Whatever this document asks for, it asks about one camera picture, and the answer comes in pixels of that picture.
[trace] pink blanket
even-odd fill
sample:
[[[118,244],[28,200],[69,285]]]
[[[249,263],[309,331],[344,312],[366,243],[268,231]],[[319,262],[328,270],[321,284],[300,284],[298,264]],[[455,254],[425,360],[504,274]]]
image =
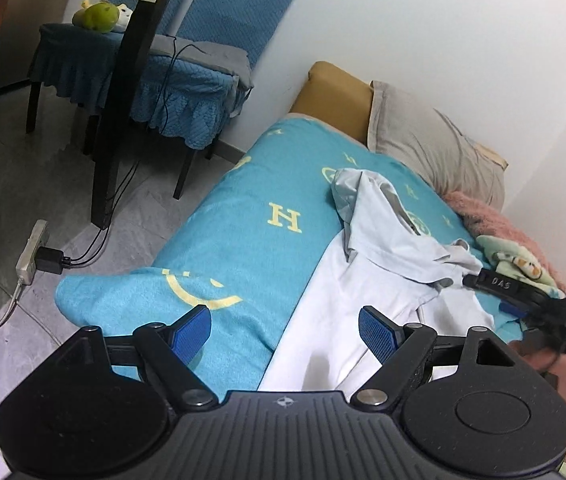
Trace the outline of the pink blanket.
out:
[[[566,293],[566,285],[560,280],[558,272],[547,260],[538,244],[524,232],[515,228],[512,222],[501,213],[480,200],[470,198],[460,191],[447,193],[443,200],[463,218],[465,228],[474,238],[479,235],[495,236],[505,240],[512,240],[530,251],[547,272],[550,273],[550,276],[553,277],[560,290]]]

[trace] white power strip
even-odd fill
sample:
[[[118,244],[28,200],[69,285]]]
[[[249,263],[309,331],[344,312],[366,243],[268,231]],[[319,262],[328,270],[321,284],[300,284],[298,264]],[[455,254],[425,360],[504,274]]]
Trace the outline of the white power strip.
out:
[[[16,263],[16,274],[23,280],[25,285],[31,285],[32,280],[34,280],[34,274],[36,273],[34,256],[36,250],[40,246],[47,244],[48,238],[47,221],[37,220],[32,229],[32,234],[29,235],[28,243],[20,254],[18,263]]]

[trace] floor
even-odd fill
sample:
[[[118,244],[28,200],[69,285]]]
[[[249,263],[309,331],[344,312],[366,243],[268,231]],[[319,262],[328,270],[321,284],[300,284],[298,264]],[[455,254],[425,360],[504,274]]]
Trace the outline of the floor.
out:
[[[76,107],[43,89],[36,131],[24,133],[28,89],[0,97],[0,283],[8,290],[16,284],[14,267],[34,222],[49,222],[51,247],[79,256],[97,228],[90,224],[93,163],[81,153],[80,135],[86,117]],[[119,179],[144,145],[142,132],[125,141]],[[152,262],[166,240],[194,211],[214,184],[232,168],[217,156],[197,158],[183,197],[172,198],[184,147],[175,139],[159,138],[128,187],[114,215],[101,256],[85,268],[71,272],[112,274]],[[38,273],[21,295],[23,306],[41,319],[61,340],[76,327],[54,304],[61,277]],[[0,311],[7,298],[0,291]],[[0,329],[0,401],[55,348],[55,343],[19,309]],[[8,469],[0,456],[0,478]]]

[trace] blue blanket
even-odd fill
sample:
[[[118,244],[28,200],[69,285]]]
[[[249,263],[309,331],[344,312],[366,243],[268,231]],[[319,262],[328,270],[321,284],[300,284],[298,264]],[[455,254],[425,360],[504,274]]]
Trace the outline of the blue blanket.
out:
[[[255,390],[316,265],[342,228],[330,181],[338,168],[389,179],[415,221],[443,244],[473,240],[415,173],[316,121],[274,124],[228,172],[153,266],[124,276],[69,276],[56,291],[62,313],[105,335],[151,321],[172,323],[192,306],[212,310],[212,334],[190,367],[223,398]],[[479,251],[476,256],[482,258]],[[520,334],[498,300],[479,298],[506,339]]]

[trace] brown pillow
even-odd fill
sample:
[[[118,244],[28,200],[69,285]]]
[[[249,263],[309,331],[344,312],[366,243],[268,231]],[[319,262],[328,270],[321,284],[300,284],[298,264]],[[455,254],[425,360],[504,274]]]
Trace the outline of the brown pillow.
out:
[[[374,81],[372,86],[367,133],[371,151],[396,158],[441,196],[462,191],[502,209],[507,163],[497,153],[488,156],[485,149],[477,149],[447,116],[413,95],[383,82]]]

